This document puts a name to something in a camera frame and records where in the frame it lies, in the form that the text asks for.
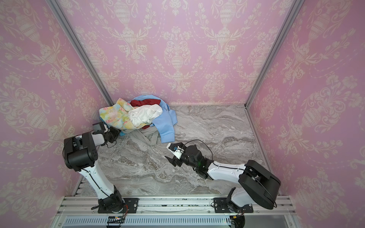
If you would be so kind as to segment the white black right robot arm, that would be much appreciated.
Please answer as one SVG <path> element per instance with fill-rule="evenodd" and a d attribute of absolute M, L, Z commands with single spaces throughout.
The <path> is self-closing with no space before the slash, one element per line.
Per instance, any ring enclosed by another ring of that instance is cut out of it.
<path fill-rule="evenodd" d="M 169 143 L 166 149 L 174 155 L 167 157 L 174 167 L 185 164 L 205 180 L 239 184 L 240 188 L 232 188 L 225 200 L 231 212 L 243 214 L 244 208 L 252 204 L 267 210 L 277 207 L 281 181 L 256 161 L 248 160 L 246 164 L 219 163 L 204 157 L 196 145 L 186 146 L 182 142 Z"/>

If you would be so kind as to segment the left aluminium corner post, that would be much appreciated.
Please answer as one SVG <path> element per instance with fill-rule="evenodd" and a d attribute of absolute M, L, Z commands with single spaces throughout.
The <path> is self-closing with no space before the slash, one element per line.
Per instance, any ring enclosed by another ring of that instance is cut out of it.
<path fill-rule="evenodd" d="M 69 39 L 71 45 L 73 46 L 74 50 L 78 54 L 79 58 L 81 59 L 82 63 L 84 64 L 85 69 L 90 74 L 91 78 L 94 81 L 94 84 L 97 86 L 98 90 L 100 91 L 101 95 L 107 102 L 109 106 L 113 105 L 114 102 L 107 91 L 103 81 L 101 80 L 100 76 L 98 75 L 97 69 L 91 62 L 91 59 L 88 57 L 86 50 L 84 49 L 83 45 L 81 44 L 75 30 L 72 28 L 69 20 L 67 19 L 61 5 L 58 1 L 55 0 L 46 0 L 46 3 L 50 7 L 51 11 L 53 12 L 55 18 L 57 19 L 58 23 L 62 27 L 65 35 Z"/>

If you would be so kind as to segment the dark red cloth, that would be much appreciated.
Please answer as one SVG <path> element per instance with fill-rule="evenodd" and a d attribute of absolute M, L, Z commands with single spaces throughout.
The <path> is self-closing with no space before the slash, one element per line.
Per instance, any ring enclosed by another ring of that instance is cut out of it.
<path fill-rule="evenodd" d="M 132 100 L 130 102 L 132 107 L 141 107 L 144 105 L 159 105 L 161 100 L 159 99 L 145 99 L 145 100 Z"/>

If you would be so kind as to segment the aluminium corner post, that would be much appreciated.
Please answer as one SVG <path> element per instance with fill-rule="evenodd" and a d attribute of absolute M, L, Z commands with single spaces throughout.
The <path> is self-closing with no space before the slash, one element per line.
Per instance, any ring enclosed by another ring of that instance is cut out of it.
<path fill-rule="evenodd" d="M 58 1 L 55 0 L 46 0 L 46 3 L 50 7 L 51 11 L 53 12 L 55 18 L 57 19 L 58 23 L 62 27 L 65 35 L 69 39 L 71 45 L 73 46 L 74 50 L 78 54 L 79 58 L 81 59 L 82 63 L 84 64 L 85 69 L 90 74 L 91 78 L 94 81 L 94 84 L 97 86 L 98 90 L 100 91 L 101 95 L 107 102 L 109 106 L 113 105 L 114 102 L 107 91 L 103 81 L 101 80 L 100 76 L 98 75 L 97 69 L 91 62 L 91 59 L 88 57 L 86 50 L 84 49 L 83 45 L 81 44 L 75 30 L 72 28 L 69 20 L 67 19 L 61 5 Z"/>
<path fill-rule="evenodd" d="M 252 106 L 253 101 L 256 97 L 256 94 L 258 93 L 259 88 L 261 87 L 272 63 L 274 62 L 275 57 L 277 56 L 278 52 L 280 51 L 280 48 L 281 48 L 287 34 L 289 33 L 289 30 L 291 29 L 291 27 L 294 23 L 294 20 L 296 19 L 304 2 L 305 2 L 304 0 L 293 1 L 292 5 L 290 7 L 289 13 L 286 16 L 281 28 L 278 31 L 278 34 L 277 34 L 276 39 L 274 40 L 273 46 L 272 46 L 271 50 L 269 51 L 269 54 L 263 64 L 263 67 L 262 67 L 261 71 L 259 72 L 258 78 L 252 87 L 252 90 L 249 94 L 247 102 L 245 103 L 246 110 L 248 110 Z"/>

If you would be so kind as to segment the right aluminium corner post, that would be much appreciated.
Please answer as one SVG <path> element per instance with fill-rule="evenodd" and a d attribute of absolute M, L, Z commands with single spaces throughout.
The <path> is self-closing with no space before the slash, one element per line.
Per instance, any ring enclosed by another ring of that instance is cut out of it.
<path fill-rule="evenodd" d="M 278 31 L 278 34 L 277 34 L 276 39 L 274 40 L 273 46 L 272 46 L 271 50 L 269 51 L 269 54 L 263 64 L 263 67 L 262 67 L 261 71 L 259 72 L 258 78 L 252 87 L 252 90 L 249 94 L 247 102 L 245 103 L 246 110 L 248 110 L 252 106 L 253 101 L 256 97 L 256 94 L 258 93 L 259 88 L 261 87 L 272 63 L 274 62 L 275 57 L 277 56 L 278 52 L 280 51 L 280 48 L 281 48 L 287 34 L 289 33 L 289 30 L 291 29 L 291 27 L 294 23 L 294 20 L 296 19 L 304 2 L 305 2 L 304 0 L 293 1 L 292 5 L 290 7 L 289 13 L 286 16 L 281 28 Z"/>

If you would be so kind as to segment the floral yellow pastel cloth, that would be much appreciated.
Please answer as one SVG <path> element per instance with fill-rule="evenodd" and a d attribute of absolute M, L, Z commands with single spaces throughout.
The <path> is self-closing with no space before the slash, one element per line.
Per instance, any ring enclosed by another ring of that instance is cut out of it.
<path fill-rule="evenodd" d="M 120 98 L 113 106 L 99 109 L 99 117 L 108 127 L 114 127 L 121 131 L 136 130 L 140 126 L 133 125 L 129 117 L 129 112 L 134 109 L 130 103 Z"/>

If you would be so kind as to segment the light blue cloth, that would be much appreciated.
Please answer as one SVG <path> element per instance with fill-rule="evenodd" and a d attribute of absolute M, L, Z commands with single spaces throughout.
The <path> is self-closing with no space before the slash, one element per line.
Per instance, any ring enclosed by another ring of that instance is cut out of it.
<path fill-rule="evenodd" d="M 170 106 L 163 101 L 162 99 L 154 96 L 154 95 L 145 95 L 135 97 L 133 100 L 145 100 L 145 99 L 159 99 L 160 107 L 163 110 L 163 113 L 157 117 L 152 124 L 157 128 L 161 143 L 172 143 L 175 141 L 175 130 L 174 125 L 177 123 L 176 112 L 170 109 Z"/>

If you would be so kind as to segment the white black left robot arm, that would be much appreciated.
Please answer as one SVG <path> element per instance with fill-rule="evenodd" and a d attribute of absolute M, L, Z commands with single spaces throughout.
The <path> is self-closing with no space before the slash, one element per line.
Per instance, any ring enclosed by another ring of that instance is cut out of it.
<path fill-rule="evenodd" d="M 81 174 L 91 185 L 98 197 L 98 213 L 121 213 L 125 201 L 114 184 L 104 175 L 98 164 L 98 146 L 113 143 L 119 136 L 115 128 L 108 128 L 99 122 L 93 130 L 64 139 L 62 151 L 67 168 Z"/>

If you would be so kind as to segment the grey cloth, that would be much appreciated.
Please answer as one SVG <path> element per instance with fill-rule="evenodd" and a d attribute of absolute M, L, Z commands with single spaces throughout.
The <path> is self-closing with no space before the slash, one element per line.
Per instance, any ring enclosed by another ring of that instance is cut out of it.
<path fill-rule="evenodd" d="M 129 134 L 148 145 L 156 145 L 159 136 L 159 132 L 155 126 L 150 126 L 146 129 L 140 128 L 133 130 Z"/>

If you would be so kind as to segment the white cloth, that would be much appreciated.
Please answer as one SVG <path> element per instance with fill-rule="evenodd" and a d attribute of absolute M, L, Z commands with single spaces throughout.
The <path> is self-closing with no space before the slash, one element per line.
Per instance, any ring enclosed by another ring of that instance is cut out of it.
<path fill-rule="evenodd" d="M 128 112 L 129 119 L 136 128 L 150 125 L 157 117 L 163 113 L 158 104 L 143 105 Z"/>

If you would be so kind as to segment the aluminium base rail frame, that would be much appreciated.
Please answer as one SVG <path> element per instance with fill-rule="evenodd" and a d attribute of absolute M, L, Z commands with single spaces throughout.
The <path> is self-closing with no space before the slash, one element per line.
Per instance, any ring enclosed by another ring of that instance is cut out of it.
<path fill-rule="evenodd" d="M 101 214 L 93 196 L 64 197 L 53 228 L 299 228 L 288 196 L 277 197 L 277 207 L 257 204 L 242 215 L 224 205 L 225 195 L 128 196 L 138 198 L 136 213 Z"/>

